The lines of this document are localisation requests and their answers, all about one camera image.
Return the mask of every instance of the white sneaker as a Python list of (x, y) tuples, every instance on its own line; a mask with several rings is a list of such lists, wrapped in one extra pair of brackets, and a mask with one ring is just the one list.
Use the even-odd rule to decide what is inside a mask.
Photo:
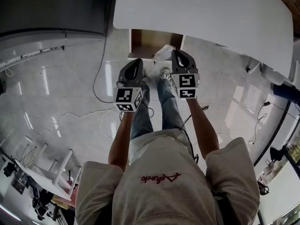
[(164, 67), (161, 70), (160, 78), (161, 79), (166, 79), (166, 80), (168, 80), (170, 82), (171, 81), (171, 70), (169, 68), (167, 68), (167, 67)]
[(148, 76), (147, 76), (147, 74), (146, 74), (146, 70), (143, 69), (143, 71), (142, 71), (142, 81), (143, 81), (143, 82), (147, 81), (147, 78), (148, 78)]

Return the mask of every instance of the marble floor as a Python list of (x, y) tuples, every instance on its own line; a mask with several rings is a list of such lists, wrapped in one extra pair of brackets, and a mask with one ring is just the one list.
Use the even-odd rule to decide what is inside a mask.
[[(128, 62), (128, 34), (128, 30), (117, 30), (110, 23), (102, 68), (95, 83), (96, 94), (105, 101), (112, 100), (119, 71)], [(93, 94), (103, 48), (104, 40), (82, 40), (64, 51), (43, 54), (13, 66), (12, 77), (7, 77), (5, 72), (0, 74), (7, 85), (7, 92), (0, 96), (0, 140), (7, 138), (1, 147), (7, 154), (19, 158), (28, 143), (26, 135), (39, 148), (48, 144), (45, 160), (39, 161), (45, 169), (49, 168), (50, 161), (60, 160), (68, 149), (74, 151), (68, 169), (89, 160), (107, 163), (120, 121), (116, 110), (108, 111), (113, 105), (100, 102)], [(285, 108), (287, 101), (273, 95), (270, 83), (259, 71), (246, 73), (250, 63), (247, 56), (192, 37), (186, 37), (183, 50), (196, 61), (200, 74), (198, 101), (203, 106), (209, 105), (205, 114), (218, 134), (220, 146), (241, 136), (255, 161), (283, 113), (273, 105), (261, 110), (260, 116), (264, 113), (268, 116), (258, 123), (259, 139), (252, 145), (259, 109), (266, 101)], [(158, 64), (151, 76), (159, 75), (164, 66)], [(149, 72), (154, 64), (144, 63), (144, 67)], [(160, 130), (162, 113), (154, 89), (150, 99), (153, 128)], [(185, 120), (190, 115), (187, 103), (180, 99), (177, 102)], [(62, 117), (67, 113), (76, 116)], [(192, 120), (186, 123), (186, 129), (195, 153), (200, 154)], [(201, 156), (199, 166), (205, 170)]]

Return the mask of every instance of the white table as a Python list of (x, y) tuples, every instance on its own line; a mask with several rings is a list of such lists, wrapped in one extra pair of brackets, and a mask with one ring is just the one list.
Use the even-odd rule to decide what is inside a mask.
[(31, 176), (43, 189), (64, 199), (71, 200), (70, 196), (58, 184), (53, 184), (52, 180), (32, 171), (31, 169), (25, 168), (19, 161), (15, 160), (15, 162), (23, 172)]
[(281, 0), (117, 0), (113, 24), (201, 38), (289, 76), (293, 19)]

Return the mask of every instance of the jeans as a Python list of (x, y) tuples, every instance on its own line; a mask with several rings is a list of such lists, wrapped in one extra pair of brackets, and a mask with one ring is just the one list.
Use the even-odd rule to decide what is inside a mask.
[[(148, 111), (150, 89), (144, 82), (142, 83), (142, 90), (144, 91), (144, 97), (135, 112), (131, 127), (131, 140), (153, 132)], [(162, 130), (181, 128), (183, 121), (178, 111), (176, 97), (172, 94), (171, 84), (167, 79), (162, 79), (157, 84), (157, 93), (163, 114)]]

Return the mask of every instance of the white t-shirt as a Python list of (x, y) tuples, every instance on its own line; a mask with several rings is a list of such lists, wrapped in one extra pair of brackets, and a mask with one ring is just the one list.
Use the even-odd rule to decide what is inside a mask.
[(259, 190), (243, 138), (207, 155), (206, 176), (174, 137), (159, 136), (142, 148), (124, 174), (114, 165), (85, 163), (76, 199), (79, 225), (94, 225), (111, 203), (113, 225), (217, 224), (211, 191), (227, 194), (242, 225), (254, 221)]

